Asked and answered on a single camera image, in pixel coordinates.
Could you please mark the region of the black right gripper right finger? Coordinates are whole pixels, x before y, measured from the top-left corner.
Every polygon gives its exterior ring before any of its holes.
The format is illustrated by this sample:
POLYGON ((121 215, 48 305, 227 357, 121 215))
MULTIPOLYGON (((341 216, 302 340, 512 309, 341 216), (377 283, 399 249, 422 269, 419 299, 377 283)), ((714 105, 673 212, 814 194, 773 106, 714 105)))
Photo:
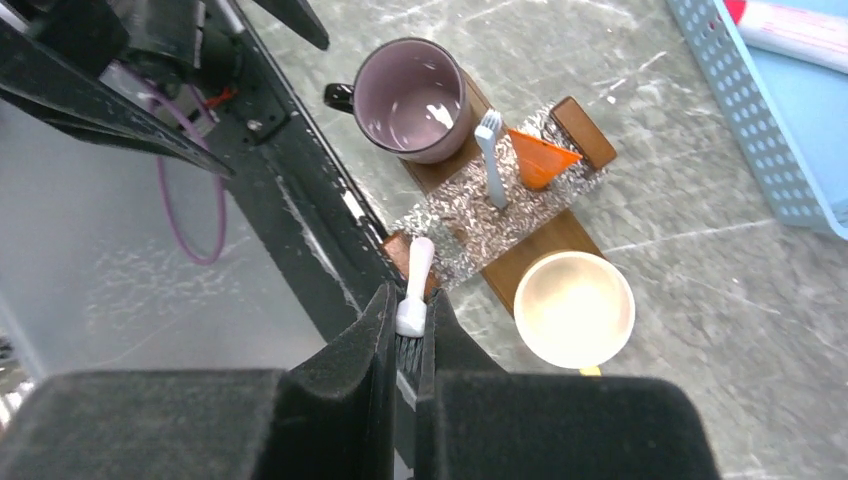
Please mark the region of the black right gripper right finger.
POLYGON ((510 373, 429 298, 416 405, 419 479, 715 479, 701 417, 657 378, 510 373))

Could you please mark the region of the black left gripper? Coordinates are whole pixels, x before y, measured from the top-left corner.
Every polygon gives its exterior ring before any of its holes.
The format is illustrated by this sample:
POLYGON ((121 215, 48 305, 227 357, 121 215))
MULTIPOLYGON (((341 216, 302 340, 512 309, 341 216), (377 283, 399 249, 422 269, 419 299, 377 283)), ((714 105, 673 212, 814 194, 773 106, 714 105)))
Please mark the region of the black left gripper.
MULTIPOLYGON (((307 0, 255 3, 317 49, 329 49, 307 0)), ((242 49, 204 1, 8 1, 6 8, 28 37, 1 23, 3 100, 81 141, 234 175, 206 148, 83 72, 101 74, 117 62, 158 87, 229 86, 242 69, 242 49)))

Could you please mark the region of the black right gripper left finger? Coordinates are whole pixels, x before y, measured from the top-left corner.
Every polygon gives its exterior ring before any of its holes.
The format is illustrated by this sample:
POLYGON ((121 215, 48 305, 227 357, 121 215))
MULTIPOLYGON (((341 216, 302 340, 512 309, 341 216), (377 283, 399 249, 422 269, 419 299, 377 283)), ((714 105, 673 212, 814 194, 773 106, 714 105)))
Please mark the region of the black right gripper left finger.
POLYGON ((291 370, 92 371, 38 386, 1 439, 5 479, 389 479, 394 316, 384 284, 291 370))

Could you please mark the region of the yellow mug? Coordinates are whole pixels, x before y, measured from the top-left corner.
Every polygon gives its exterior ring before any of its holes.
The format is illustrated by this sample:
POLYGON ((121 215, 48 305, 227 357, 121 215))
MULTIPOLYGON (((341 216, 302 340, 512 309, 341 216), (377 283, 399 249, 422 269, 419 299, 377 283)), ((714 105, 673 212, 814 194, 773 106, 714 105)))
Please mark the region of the yellow mug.
POLYGON ((527 268, 513 301, 517 331, 543 361, 597 375, 628 343, 636 306, 624 275, 604 258, 559 251, 527 268))

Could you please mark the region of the clear acrylic holder wooden base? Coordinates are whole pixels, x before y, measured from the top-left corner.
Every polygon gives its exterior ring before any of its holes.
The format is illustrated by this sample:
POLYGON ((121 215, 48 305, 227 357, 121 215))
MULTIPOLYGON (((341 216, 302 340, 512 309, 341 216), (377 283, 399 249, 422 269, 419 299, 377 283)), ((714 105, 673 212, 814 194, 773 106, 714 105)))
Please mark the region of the clear acrylic holder wooden base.
POLYGON ((499 123, 491 144, 392 228, 426 236, 438 280, 455 287, 505 259, 602 180, 617 153, 572 97, 538 110, 515 128, 499 123))

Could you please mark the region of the brown oval wooden tray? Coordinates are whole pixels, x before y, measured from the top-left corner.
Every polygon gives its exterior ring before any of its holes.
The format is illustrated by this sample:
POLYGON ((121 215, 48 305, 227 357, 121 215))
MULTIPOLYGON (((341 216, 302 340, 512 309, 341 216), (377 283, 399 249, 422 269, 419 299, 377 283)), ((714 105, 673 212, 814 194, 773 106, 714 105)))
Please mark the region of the brown oval wooden tray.
POLYGON ((450 158, 434 164, 406 162, 424 199, 392 224, 382 249, 397 270, 409 272, 410 244, 430 238, 436 249, 427 287, 452 289, 482 274, 507 310, 527 269, 559 251, 600 250, 570 206, 597 186, 617 152, 577 100, 543 106, 515 129, 496 133, 496 171, 508 204, 496 208, 487 190, 484 156, 473 136, 450 158), (565 151, 566 167, 542 189, 524 183, 531 143, 565 151))

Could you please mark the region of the purple grey mug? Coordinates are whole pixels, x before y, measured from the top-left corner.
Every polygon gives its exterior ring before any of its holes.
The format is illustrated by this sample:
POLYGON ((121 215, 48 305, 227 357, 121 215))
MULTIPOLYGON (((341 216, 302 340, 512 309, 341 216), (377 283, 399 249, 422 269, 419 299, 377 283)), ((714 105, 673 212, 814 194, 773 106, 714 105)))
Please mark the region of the purple grey mug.
POLYGON ((352 115, 378 148, 417 164, 450 158, 474 124, 463 70, 444 47, 417 37, 379 46, 351 84, 326 85, 323 102, 352 115))

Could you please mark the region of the orange toothpaste tube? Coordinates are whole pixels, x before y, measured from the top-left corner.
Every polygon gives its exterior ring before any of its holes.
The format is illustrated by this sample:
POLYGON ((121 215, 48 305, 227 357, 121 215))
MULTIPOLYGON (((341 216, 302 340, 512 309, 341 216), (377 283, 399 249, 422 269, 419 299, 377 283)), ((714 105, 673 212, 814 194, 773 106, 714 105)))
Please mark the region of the orange toothpaste tube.
POLYGON ((508 128, 516 155, 521 184, 530 190, 544 190, 560 174, 583 156, 548 141, 508 128))

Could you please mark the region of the light blue plastic basket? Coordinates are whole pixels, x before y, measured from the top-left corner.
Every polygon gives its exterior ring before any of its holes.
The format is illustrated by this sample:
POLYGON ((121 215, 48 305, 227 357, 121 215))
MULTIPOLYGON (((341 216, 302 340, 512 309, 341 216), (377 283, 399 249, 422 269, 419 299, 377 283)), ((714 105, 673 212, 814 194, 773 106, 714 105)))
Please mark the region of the light blue plastic basket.
POLYGON ((666 4, 776 218, 846 238, 846 75, 749 49, 721 1, 666 4))

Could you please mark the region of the white toothpaste tube red cap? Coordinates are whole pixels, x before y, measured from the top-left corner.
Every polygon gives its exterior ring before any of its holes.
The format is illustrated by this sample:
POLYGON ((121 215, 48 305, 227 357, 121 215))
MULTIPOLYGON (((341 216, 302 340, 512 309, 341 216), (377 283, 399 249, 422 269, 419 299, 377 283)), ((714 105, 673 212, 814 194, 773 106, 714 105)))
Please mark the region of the white toothpaste tube red cap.
POLYGON ((845 17, 763 1, 726 1, 724 6, 746 45, 847 72, 845 17))

